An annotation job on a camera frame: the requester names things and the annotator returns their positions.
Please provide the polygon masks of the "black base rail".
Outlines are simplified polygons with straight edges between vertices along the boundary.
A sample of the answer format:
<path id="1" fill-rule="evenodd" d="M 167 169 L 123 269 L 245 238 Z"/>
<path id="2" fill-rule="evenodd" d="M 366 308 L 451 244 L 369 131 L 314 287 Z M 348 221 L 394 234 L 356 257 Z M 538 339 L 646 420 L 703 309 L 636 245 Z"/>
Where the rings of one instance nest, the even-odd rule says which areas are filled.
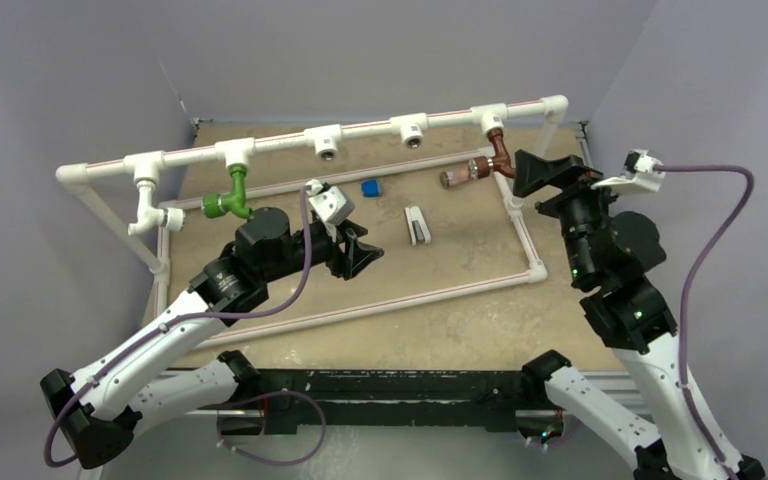
<path id="1" fill-rule="evenodd" d="M 247 396 L 301 392 L 302 400 L 265 401 L 268 434 L 293 434 L 302 425 L 477 427 L 489 432 L 535 429 L 554 409 L 520 370 L 322 370 L 262 368 Z"/>

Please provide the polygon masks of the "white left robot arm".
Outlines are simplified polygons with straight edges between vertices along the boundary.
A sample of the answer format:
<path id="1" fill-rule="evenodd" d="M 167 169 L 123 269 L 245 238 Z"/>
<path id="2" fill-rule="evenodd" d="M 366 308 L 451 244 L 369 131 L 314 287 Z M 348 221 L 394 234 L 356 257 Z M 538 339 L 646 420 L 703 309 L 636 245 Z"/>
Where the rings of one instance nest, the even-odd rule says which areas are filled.
<path id="1" fill-rule="evenodd" d="M 160 374 L 236 322 L 271 316 L 268 288 L 274 281 L 298 275 L 304 289 L 318 265 L 342 280 L 358 276 L 384 255 L 365 242 L 366 233 L 344 214 L 304 211 L 301 229 L 292 231 L 283 210 L 255 210 L 163 313 L 91 364 L 73 372 L 57 368 L 41 379 L 53 418 L 43 444 L 45 464 L 67 465 L 53 454 L 57 436 L 66 440 L 73 462 L 93 469 L 177 416 L 212 405 L 244 409 L 267 402 L 260 372 L 238 351 L 171 379 Z"/>

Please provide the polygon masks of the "white water faucet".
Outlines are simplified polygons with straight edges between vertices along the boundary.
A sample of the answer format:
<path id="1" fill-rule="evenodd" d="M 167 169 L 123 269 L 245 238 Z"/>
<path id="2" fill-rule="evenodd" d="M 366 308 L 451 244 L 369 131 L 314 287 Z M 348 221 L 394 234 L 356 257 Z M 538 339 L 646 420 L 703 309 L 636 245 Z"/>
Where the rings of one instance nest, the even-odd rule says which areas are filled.
<path id="1" fill-rule="evenodd" d="M 155 183 L 151 180 L 140 180 L 136 183 L 138 190 L 137 218 L 127 226 L 129 236 L 147 233 L 150 229 L 159 227 L 167 231 L 178 232 L 185 223 L 186 214 L 180 208 L 161 208 L 153 205 Z"/>

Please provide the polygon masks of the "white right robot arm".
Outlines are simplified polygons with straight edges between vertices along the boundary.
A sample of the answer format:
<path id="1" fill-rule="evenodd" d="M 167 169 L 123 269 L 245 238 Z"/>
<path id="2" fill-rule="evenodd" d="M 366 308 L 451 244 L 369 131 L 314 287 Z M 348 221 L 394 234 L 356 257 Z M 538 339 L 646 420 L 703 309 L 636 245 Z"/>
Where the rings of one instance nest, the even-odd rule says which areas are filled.
<path id="1" fill-rule="evenodd" d="M 657 192 L 671 167 L 631 151 L 620 176 L 577 156 L 546 160 L 518 151 L 513 193 L 552 186 L 537 211 L 560 222 L 571 285 L 591 329 L 621 362 L 647 409 L 641 417 L 592 386 L 550 351 L 524 367 L 524 399 L 573 414 L 629 465 L 637 479 L 762 479 L 761 462 L 741 453 L 719 427 L 690 371 L 688 313 L 673 314 L 647 273 L 666 252 L 645 215 L 611 214 L 622 195 Z"/>

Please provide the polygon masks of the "pink capped colourful can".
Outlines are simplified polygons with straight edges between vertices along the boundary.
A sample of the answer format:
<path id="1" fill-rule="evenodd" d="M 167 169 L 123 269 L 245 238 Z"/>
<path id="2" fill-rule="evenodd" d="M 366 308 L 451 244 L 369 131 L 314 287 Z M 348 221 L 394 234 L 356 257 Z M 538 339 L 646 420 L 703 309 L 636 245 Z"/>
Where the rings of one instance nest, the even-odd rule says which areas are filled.
<path id="1" fill-rule="evenodd" d="M 441 172 L 439 180 L 444 189 L 454 189 L 470 182 L 472 174 L 466 168 L 451 169 Z"/>

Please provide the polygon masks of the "white PVC pipe frame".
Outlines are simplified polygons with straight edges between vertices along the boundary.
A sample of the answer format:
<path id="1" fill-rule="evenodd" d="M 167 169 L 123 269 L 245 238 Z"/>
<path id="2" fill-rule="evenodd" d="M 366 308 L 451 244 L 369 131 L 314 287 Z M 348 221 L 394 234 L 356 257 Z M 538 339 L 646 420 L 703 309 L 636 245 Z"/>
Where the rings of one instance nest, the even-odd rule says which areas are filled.
<path id="1" fill-rule="evenodd" d="M 129 236 L 127 234 L 128 224 L 125 224 L 93 190 L 91 186 L 93 180 L 117 175 L 130 175 L 134 179 L 135 186 L 140 180 L 151 180 L 155 183 L 156 190 L 160 183 L 161 172 L 174 167 L 222 161 L 225 163 L 227 171 L 232 165 L 244 165 L 249 171 L 250 160 L 255 155 L 298 148 L 312 148 L 318 157 L 329 160 L 337 154 L 338 144 L 341 141 L 381 136 L 399 136 L 406 148 L 416 149 L 421 145 L 427 130 L 454 126 L 475 126 L 480 128 L 486 136 L 486 133 L 492 128 L 501 127 L 504 131 L 504 123 L 507 120 L 537 115 L 543 116 L 544 120 L 535 145 L 539 152 L 545 152 L 566 115 L 568 105 L 569 100 L 566 96 L 554 95 L 514 104 L 480 105 L 465 110 L 432 114 L 413 113 L 392 117 L 388 120 L 353 125 L 325 125 L 291 134 L 264 138 L 232 139 L 217 142 L 212 146 L 172 152 L 145 152 L 93 164 L 62 165 L 57 168 L 55 177 L 66 190 L 80 199 L 146 264 L 154 276 L 153 311 L 156 315 L 162 316 L 171 305 L 168 299 L 168 290 L 172 265 L 169 256 L 169 234 L 172 231 L 155 227 L 142 235 Z M 521 201 L 513 196 L 511 185 L 505 177 L 499 173 L 494 173 L 493 177 L 526 256 L 528 265 L 526 270 L 506 277 L 457 285 L 447 289 L 361 305 L 357 308 L 299 317 L 262 327 L 234 330 L 228 334 L 218 334 L 211 337 L 203 341 L 201 345 L 203 347 L 218 346 L 235 340 L 299 331 L 305 328 L 354 320 L 507 287 L 535 284 L 546 280 L 548 277 L 547 269 L 539 257 L 523 219 Z M 304 196 L 301 202 L 302 209 L 307 214 L 313 214 L 304 190 L 305 183 L 306 181 L 297 180 L 257 187 L 251 191 L 246 190 L 247 201 L 289 192 L 299 192 Z M 161 208 L 180 208 L 186 214 L 187 210 L 194 208 L 196 203 L 196 200 L 188 199 L 160 204 L 153 202 L 153 205 Z"/>

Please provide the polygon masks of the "blue cube block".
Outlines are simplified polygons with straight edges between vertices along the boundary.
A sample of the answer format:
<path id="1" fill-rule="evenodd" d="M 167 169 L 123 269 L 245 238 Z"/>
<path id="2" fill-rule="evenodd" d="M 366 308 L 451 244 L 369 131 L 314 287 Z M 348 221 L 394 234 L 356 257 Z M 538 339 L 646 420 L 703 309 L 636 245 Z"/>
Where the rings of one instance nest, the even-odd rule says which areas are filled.
<path id="1" fill-rule="evenodd" d="M 365 198 L 379 198 L 383 195 L 383 187 L 378 179 L 369 179 L 360 184 L 361 194 Z"/>

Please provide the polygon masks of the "green water faucet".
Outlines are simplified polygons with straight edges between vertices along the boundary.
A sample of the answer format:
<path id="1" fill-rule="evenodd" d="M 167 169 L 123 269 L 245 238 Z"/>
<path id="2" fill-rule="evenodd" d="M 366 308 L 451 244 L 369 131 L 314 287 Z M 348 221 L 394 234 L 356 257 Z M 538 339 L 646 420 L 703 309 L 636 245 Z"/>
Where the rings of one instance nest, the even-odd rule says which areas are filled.
<path id="1" fill-rule="evenodd" d="M 206 194 L 201 199 L 201 210 L 209 219 L 231 214 L 241 219 L 248 219 L 252 209 L 247 204 L 246 176 L 248 169 L 244 165 L 232 165 L 228 168 L 231 188 L 225 193 Z"/>

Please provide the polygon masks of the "brown water faucet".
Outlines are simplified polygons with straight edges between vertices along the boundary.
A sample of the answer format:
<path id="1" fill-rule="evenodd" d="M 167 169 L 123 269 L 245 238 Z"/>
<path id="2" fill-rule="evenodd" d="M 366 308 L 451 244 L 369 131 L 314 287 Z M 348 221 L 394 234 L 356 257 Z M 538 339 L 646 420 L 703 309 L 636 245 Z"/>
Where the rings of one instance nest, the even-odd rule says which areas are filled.
<path id="1" fill-rule="evenodd" d="M 468 162 L 468 172 L 472 179 L 483 179 L 492 173 L 499 173 L 508 179 L 514 179 L 516 169 L 512 164 L 512 155 L 504 140 L 504 131 L 501 127 L 490 129 L 486 138 L 493 149 L 490 156 L 478 156 Z"/>

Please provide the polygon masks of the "white stapler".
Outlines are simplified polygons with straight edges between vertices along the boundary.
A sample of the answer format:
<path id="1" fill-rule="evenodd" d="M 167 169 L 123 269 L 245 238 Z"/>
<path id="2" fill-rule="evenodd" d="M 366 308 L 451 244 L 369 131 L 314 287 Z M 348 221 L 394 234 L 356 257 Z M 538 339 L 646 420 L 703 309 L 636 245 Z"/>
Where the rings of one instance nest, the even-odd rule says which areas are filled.
<path id="1" fill-rule="evenodd" d="M 424 214 L 419 206 L 405 208 L 407 228 L 412 246 L 428 244 L 431 234 Z"/>

